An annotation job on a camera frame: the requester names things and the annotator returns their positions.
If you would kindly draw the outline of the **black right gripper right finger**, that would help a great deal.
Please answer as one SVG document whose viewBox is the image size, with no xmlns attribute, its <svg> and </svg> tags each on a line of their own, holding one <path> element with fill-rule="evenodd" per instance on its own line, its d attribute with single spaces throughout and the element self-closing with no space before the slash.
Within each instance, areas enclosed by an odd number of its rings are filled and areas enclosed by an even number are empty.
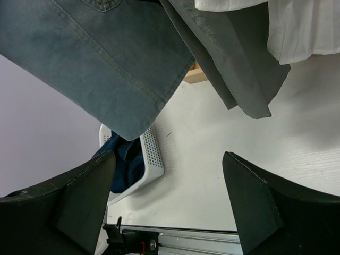
<svg viewBox="0 0 340 255">
<path fill-rule="evenodd" d="M 223 173 L 244 254 L 339 254 L 339 197 L 225 152 Z"/>
</svg>

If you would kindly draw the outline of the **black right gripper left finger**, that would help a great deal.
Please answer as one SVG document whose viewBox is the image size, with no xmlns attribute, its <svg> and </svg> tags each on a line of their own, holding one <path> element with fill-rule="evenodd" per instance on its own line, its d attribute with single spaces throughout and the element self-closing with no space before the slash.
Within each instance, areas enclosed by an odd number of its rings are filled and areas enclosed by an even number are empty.
<svg viewBox="0 0 340 255">
<path fill-rule="evenodd" d="M 103 153 L 1 198 L 1 254 L 94 254 L 116 159 Z"/>
</svg>

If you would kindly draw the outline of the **dark blue denim skirt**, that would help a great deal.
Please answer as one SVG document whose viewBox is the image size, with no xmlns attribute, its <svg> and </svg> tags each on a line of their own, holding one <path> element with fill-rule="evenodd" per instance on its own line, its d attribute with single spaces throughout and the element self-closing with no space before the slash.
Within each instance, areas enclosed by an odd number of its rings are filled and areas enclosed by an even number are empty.
<svg viewBox="0 0 340 255">
<path fill-rule="evenodd" d="M 115 174 L 110 188 L 112 193 L 124 192 L 144 176 L 145 164 L 140 139 L 127 141 L 112 131 L 111 137 L 93 157 L 107 151 L 112 151 L 116 157 Z"/>
</svg>

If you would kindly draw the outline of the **light blue denim jacket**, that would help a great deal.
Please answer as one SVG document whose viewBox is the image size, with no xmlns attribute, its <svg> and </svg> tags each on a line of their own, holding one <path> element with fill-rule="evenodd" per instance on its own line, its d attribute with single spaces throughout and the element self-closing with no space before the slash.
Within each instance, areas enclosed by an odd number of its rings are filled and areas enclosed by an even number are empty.
<svg viewBox="0 0 340 255">
<path fill-rule="evenodd" d="M 194 63 L 158 1 L 1 1 L 1 55 L 126 140 Z"/>
</svg>

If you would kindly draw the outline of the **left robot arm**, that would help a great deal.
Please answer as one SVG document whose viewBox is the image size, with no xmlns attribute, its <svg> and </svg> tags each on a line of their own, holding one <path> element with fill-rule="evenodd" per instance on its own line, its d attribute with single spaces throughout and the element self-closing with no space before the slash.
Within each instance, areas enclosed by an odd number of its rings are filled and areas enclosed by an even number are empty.
<svg viewBox="0 0 340 255">
<path fill-rule="evenodd" d="M 103 254 L 158 254 L 159 233 L 155 231 L 142 231 L 136 229 L 123 229 L 122 216 L 116 224 L 104 224 L 108 247 Z"/>
</svg>

